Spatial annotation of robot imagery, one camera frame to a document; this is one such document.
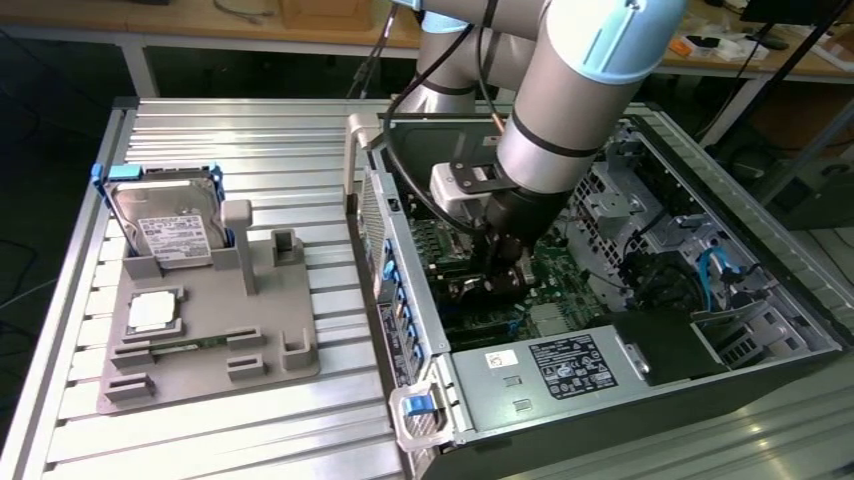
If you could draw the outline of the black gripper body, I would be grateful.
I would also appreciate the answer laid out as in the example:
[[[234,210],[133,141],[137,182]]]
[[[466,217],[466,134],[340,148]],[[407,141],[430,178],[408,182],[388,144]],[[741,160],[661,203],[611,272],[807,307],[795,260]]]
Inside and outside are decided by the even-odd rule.
[[[487,278],[506,274],[547,233],[571,193],[539,194],[522,187],[495,191],[487,200],[472,262]]]

